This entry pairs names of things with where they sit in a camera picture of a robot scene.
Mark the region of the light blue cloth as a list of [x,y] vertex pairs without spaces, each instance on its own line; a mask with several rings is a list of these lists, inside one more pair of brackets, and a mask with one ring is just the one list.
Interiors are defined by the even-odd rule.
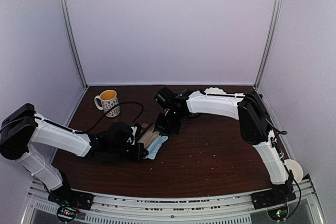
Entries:
[[169,139],[167,135],[159,135],[155,138],[155,140],[150,144],[147,148],[148,153],[145,155],[143,159],[154,160],[157,156],[158,151],[161,146]]

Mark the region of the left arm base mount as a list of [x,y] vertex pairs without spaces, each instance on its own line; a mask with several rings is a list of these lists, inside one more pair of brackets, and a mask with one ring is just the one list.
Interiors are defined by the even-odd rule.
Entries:
[[73,191],[73,200],[60,200],[52,193],[48,193],[48,200],[56,203],[59,207],[56,210],[56,217],[59,221],[68,223],[77,218],[80,210],[90,210],[94,195],[90,193],[83,193]]

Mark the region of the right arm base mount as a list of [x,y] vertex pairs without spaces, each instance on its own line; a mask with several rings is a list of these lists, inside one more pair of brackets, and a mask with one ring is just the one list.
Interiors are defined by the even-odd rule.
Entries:
[[289,215],[289,201],[295,200],[296,194],[285,194],[283,191],[265,190],[252,193],[254,209],[266,209],[267,216],[276,222],[285,221]]

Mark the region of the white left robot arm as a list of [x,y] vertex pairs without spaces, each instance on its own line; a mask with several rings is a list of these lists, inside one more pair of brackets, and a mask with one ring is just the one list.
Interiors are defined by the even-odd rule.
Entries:
[[2,122],[1,155],[20,163],[64,205],[71,205],[76,197],[66,175],[45,161],[34,145],[49,145],[88,160],[110,163],[116,158],[141,157],[143,144],[137,141],[145,130],[146,125],[114,122],[99,133],[78,131],[45,118],[26,103]]

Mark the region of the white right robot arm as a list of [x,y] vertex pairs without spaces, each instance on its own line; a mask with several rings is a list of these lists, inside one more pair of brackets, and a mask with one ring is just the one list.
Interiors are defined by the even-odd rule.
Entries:
[[271,183],[277,185],[269,192],[271,202],[279,204],[289,196],[289,188],[285,185],[289,175],[285,170],[283,152],[276,140],[281,131],[272,125],[256,91],[229,94],[218,87],[210,87],[174,93],[164,87],[154,99],[165,110],[159,114],[156,127],[166,134],[178,134],[181,120],[191,114],[220,115],[238,120],[242,139],[255,148]]

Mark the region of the black quilted glasses case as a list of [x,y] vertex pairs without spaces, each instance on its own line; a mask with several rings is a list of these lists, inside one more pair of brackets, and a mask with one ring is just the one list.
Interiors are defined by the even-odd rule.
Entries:
[[136,143],[143,143],[144,147],[147,149],[150,146],[150,144],[155,140],[155,138],[158,137],[159,135],[164,134],[157,131],[155,129],[155,125],[151,124],[145,129],[145,131],[143,132],[143,134]]

